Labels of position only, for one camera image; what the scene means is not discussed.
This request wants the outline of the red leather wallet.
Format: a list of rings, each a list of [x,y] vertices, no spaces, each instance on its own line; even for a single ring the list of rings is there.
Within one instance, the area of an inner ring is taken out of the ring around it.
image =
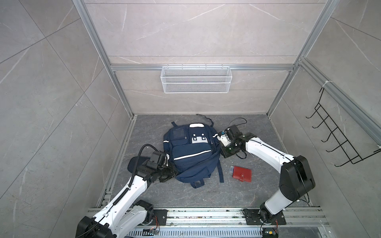
[[[251,169],[242,168],[238,166],[231,166],[229,168],[229,173],[231,174],[232,178],[238,179],[239,181],[246,181],[246,182],[252,181]]]

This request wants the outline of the navy blue backpack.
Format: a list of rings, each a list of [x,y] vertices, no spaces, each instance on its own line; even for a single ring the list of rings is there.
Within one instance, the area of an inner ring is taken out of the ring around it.
[[[224,183],[218,133],[212,119],[206,119],[210,125],[192,123],[179,126],[172,122],[172,128],[163,136],[164,151],[175,167],[175,178],[193,188],[204,186],[204,179],[210,178],[215,169],[218,170],[219,182]]]

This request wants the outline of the navy blue pencil case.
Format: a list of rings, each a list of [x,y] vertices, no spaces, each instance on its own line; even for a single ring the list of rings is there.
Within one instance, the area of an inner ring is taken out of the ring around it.
[[[140,156],[140,157],[133,157],[130,159],[129,161],[129,164],[128,164],[128,171],[130,173],[133,173],[134,172],[134,168],[135,168],[135,165],[137,166],[137,168],[139,166],[141,166],[145,161],[149,160],[150,158],[149,157],[145,157],[145,156]]]

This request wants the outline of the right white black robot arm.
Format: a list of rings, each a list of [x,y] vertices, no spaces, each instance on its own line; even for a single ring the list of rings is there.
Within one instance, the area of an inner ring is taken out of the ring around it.
[[[260,206],[259,217],[262,222],[272,223],[283,209],[315,188],[316,183],[305,157],[284,153],[252,133],[242,134],[236,125],[215,136],[220,142],[224,158],[243,151],[259,157],[279,172],[278,191]]]

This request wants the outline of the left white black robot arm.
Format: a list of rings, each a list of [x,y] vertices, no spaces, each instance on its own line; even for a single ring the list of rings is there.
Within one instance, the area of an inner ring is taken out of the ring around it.
[[[158,228],[153,205],[137,201],[148,187],[167,172],[169,155],[154,151],[150,157],[139,154],[133,175],[125,187],[93,217],[85,216],[77,225],[77,238],[123,238],[138,225]]]

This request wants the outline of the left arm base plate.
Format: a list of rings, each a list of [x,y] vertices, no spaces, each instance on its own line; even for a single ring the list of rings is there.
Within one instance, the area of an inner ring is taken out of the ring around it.
[[[146,218],[141,223],[143,226],[165,226],[167,222],[168,210],[154,209],[147,212]]]

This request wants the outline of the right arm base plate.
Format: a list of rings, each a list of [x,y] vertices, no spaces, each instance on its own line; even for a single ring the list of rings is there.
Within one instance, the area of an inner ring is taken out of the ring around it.
[[[263,209],[244,208],[242,213],[247,225],[286,225],[286,220],[282,211],[272,215]]]

